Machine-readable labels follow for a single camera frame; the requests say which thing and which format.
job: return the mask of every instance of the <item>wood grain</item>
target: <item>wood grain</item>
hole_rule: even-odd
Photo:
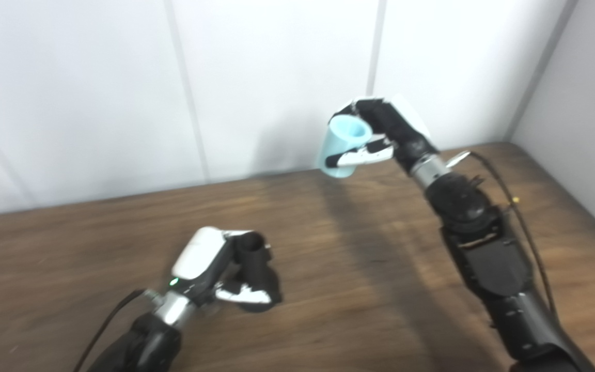
[[[595,220],[517,147],[476,150],[521,198],[562,322],[595,362]],[[460,171],[485,174],[473,160]],[[493,181],[483,188],[503,202]],[[0,215],[0,371],[71,370],[114,304],[134,288],[162,288],[207,225],[261,231],[286,301],[261,315],[224,304],[200,316],[173,370],[495,372],[511,364],[420,190],[386,162],[349,179],[295,172]],[[123,309],[89,360],[147,309],[144,301]]]

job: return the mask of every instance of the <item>white wall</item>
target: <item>white wall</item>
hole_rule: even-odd
[[[36,207],[203,183],[163,4],[0,0],[0,148]]]
[[[595,216],[595,0],[575,8],[512,140]]]
[[[501,141],[565,0],[389,0],[374,94],[402,94],[436,146]]]
[[[173,3],[213,181],[313,167],[364,95],[377,2]]]
[[[562,4],[0,0],[0,212],[312,167],[365,94],[495,141]]]

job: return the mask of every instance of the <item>robotic arm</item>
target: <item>robotic arm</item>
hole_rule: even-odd
[[[440,234],[463,281],[486,307],[509,355],[512,372],[595,372],[595,367],[539,296],[532,266],[508,218],[472,180],[453,171],[469,152],[445,163],[408,118],[414,111],[384,99],[359,99],[337,115],[368,123],[366,146],[328,154],[321,167],[343,167],[394,158],[423,189],[442,222]]]
[[[268,266],[269,248],[255,231],[199,229],[174,264],[166,294],[145,292],[155,310],[137,318],[88,371],[166,372],[180,350],[182,328],[201,306],[220,299],[260,313],[281,302],[279,279]],[[239,270],[222,280],[230,264]]]

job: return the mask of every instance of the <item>table surface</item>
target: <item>table surface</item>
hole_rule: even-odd
[[[493,160],[536,237],[565,328],[595,363],[595,219],[519,148]],[[460,172],[486,173],[474,160]],[[492,179],[482,188],[506,204]],[[0,215],[0,371],[69,371],[113,306],[161,289],[201,226],[261,231],[285,302],[222,304],[184,332],[172,370],[501,371],[511,364],[463,287],[439,221],[394,162]],[[150,309],[123,309],[96,345]]]

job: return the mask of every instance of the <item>black cable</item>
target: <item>black cable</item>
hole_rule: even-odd
[[[144,289],[135,289],[132,291],[131,294],[128,294],[128,296],[126,296],[126,298],[122,299],[121,302],[118,302],[118,304],[116,305],[114,310],[112,310],[111,313],[109,313],[109,315],[107,316],[107,319],[104,320],[104,322],[100,326],[100,329],[98,329],[98,331],[96,332],[95,336],[93,336],[93,339],[89,342],[89,345],[82,353],[80,360],[77,361],[77,365],[75,365],[75,369],[73,369],[73,372],[78,372],[80,370],[80,368],[84,364],[84,361],[86,360],[87,356],[89,356],[91,349],[93,348],[95,343],[98,341],[98,339],[102,335],[102,332],[104,332],[105,328],[107,328],[107,326],[109,325],[109,322],[111,322],[111,320],[114,319],[114,316],[116,315],[116,313],[118,313],[118,311],[121,310],[123,308],[123,306],[126,306],[126,304],[129,304],[130,301],[132,301],[132,300],[136,299],[137,297],[139,297],[140,295],[142,295],[145,291],[146,290],[144,290]]]
[[[547,297],[548,307],[550,307],[550,312],[554,316],[555,320],[559,322],[559,315],[557,315],[557,307],[555,306],[555,298],[552,295],[552,287],[550,286],[550,280],[548,280],[547,273],[545,272],[545,266],[543,264],[543,259],[541,259],[541,254],[539,254],[538,248],[536,248],[536,243],[534,243],[534,239],[531,237],[531,233],[529,232],[529,228],[527,228],[527,223],[525,219],[522,218],[522,213],[518,208],[518,205],[515,204],[513,195],[511,195],[511,191],[509,191],[508,187],[506,186],[502,176],[500,176],[499,172],[493,167],[493,164],[489,162],[486,158],[484,158],[479,153],[474,151],[470,151],[470,156],[479,160],[481,164],[488,169],[488,172],[493,176],[495,181],[499,184],[500,188],[504,192],[506,198],[508,199],[508,203],[511,206],[511,209],[515,212],[515,217],[517,217],[518,222],[520,223],[520,227],[522,231],[525,233],[525,238],[527,238],[527,243],[529,244],[529,249],[531,253],[534,255],[534,260],[536,261],[536,266],[539,270],[539,275],[541,275],[541,280],[543,281],[543,289],[545,289],[545,296]]]

